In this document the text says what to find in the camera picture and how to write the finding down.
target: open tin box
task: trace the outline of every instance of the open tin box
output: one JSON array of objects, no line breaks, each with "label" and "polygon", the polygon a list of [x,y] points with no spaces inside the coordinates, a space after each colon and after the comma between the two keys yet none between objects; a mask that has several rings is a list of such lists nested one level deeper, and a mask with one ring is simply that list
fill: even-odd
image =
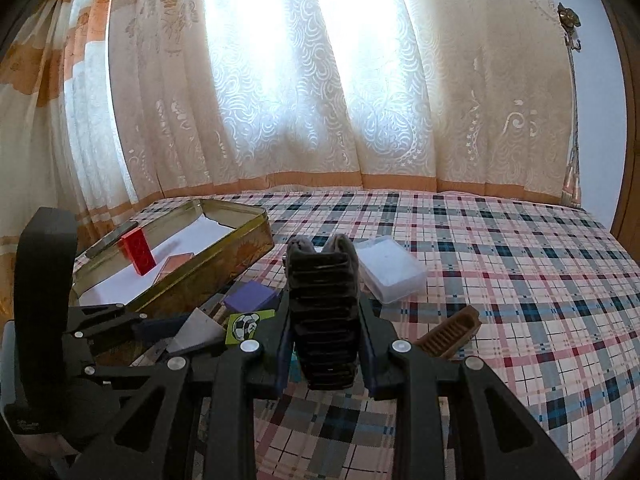
[{"label": "open tin box", "polygon": [[[127,310],[147,314],[151,319],[190,312],[274,247],[263,208],[216,199],[194,199],[142,226],[149,248],[158,247],[201,215],[233,231],[126,303]],[[86,291],[128,265],[130,261],[117,244],[98,254],[74,273],[70,302],[78,304]],[[126,343],[101,355],[98,362],[128,364],[142,351],[142,346]]]}]

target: checkered bed sheet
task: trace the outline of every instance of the checkered bed sheet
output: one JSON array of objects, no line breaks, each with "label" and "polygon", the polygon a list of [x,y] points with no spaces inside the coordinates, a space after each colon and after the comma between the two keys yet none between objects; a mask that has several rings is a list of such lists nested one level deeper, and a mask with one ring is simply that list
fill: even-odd
[{"label": "checkered bed sheet", "polygon": [[[270,218],[275,248],[242,281],[284,286],[282,256],[293,234],[316,246],[337,232],[355,242],[392,235],[424,262],[428,290],[375,304],[380,317],[415,340],[462,306],[475,307],[483,324],[459,356],[482,357],[581,478],[605,478],[636,434],[640,268],[587,213],[395,191],[218,198],[262,206]],[[159,201],[136,219],[145,224],[186,200]],[[350,390],[312,392],[292,367],[281,400],[255,402],[258,478],[390,478],[394,427],[395,403],[369,399],[361,378]],[[452,453],[446,457],[452,463]]]}]

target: wall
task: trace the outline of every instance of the wall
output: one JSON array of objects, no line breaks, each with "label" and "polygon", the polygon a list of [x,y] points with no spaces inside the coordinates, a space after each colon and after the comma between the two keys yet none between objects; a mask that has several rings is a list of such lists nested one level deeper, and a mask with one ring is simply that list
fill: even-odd
[{"label": "wall", "polygon": [[554,0],[580,16],[574,52],[582,207],[607,229],[618,206],[626,151],[620,56],[601,0]]}]

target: orange curtain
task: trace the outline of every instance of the orange curtain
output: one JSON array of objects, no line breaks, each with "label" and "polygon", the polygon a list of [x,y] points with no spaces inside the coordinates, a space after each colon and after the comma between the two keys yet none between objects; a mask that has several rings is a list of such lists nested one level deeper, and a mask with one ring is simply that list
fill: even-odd
[{"label": "orange curtain", "polygon": [[[126,171],[107,171],[117,166],[111,152],[119,148],[113,118],[111,127],[104,112],[109,5],[44,0],[0,62],[0,324],[12,316],[18,238],[39,207],[74,212],[82,247],[134,211]],[[96,148],[108,147],[107,134],[113,149]]]}]

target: red block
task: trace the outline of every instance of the red block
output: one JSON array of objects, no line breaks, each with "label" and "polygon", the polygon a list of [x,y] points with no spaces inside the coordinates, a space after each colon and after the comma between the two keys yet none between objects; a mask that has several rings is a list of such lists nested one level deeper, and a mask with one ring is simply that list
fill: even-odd
[{"label": "red block", "polygon": [[120,247],[124,250],[127,258],[133,264],[134,269],[140,276],[144,276],[156,266],[149,244],[146,243],[145,234],[141,227],[129,231],[122,235]]}]

